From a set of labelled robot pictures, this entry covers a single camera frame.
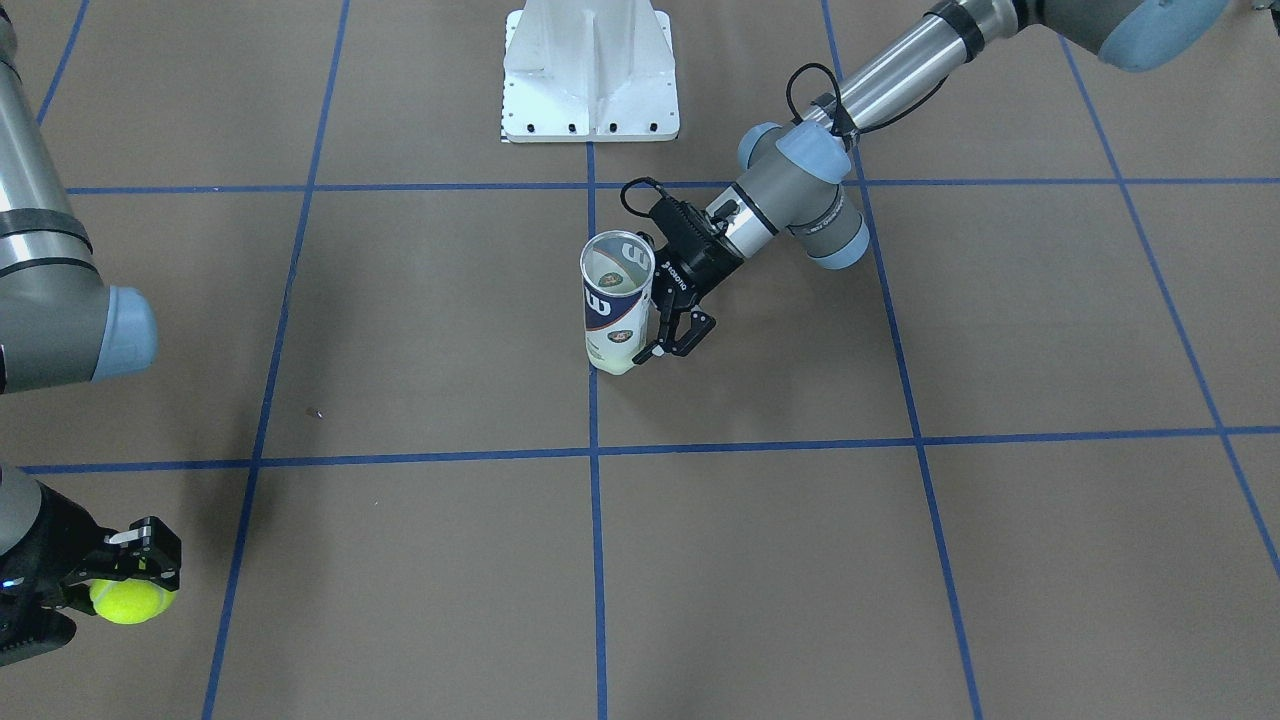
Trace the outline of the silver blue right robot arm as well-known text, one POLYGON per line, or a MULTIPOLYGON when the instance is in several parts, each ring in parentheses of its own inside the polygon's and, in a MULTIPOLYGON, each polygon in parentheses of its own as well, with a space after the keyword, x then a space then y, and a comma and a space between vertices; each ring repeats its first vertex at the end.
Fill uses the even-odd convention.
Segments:
MULTIPOLYGON (((1 22, 3 391, 13 395, 100 382, 147 369, 157 328, 146 299, 106 284, 73 215, 17 67, 17 36, 1 22)), ((124 530, 17 468, 1 486, 3 664, 59 650, 76 635, 68 609, 93 616, 92 582, 180 585, 182 542, 146 516, 124 530)))

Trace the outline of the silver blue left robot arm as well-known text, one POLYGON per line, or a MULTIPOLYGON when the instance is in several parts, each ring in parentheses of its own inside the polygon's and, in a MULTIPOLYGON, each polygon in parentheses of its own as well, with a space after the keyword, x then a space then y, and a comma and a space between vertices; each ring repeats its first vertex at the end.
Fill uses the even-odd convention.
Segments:
POLYGON ((867 251, 870 232, 844 188, 852 150, 931 99, 961 65, 1029 26, 1052 29, 1128 72, 1161 67, 1199 40, 1222 1, 941 1, 856 74, 808 109, 788 105, 787 124, 751 128, 739 145, 740 177, 708 208, 659 190, 648 217, 664 237, 655 254, 654 340, 631 356, 643 364, 685 356, 716 324, 701 306, 721 282, 783 232, 827 269, 867 251))

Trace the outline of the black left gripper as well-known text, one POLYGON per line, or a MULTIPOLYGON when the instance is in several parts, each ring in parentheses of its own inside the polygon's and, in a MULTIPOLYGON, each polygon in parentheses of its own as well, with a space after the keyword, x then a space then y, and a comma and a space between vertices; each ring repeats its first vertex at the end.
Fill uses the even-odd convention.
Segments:
POLYGON ((717 320, 696 306, 744 263, 745 256, 730 242, 727 223, 710 215, 722 237, 700 249, 681 249, 663 242, 655 249, 655 270, 652 300, 657 306, 694 306, 687 313, 659 310, 659 327, 654 340, 634 355, 635 363, 673 355, 686 357, 716 328, 717 320), (677 336, 680 319, 687 314, 689 328, 677 336))

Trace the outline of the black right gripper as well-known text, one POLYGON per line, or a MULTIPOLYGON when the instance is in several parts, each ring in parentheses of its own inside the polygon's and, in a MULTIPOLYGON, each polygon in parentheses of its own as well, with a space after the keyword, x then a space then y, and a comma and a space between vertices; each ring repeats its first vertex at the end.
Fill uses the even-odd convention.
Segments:
POLYGON ((68 644, 76 623, 60 611, 96 616, 92 580, 143 580, 177 592, 180 569, 180 538, 160 518, 110 530, 46 486, 4 486, 1 665, 68 644))

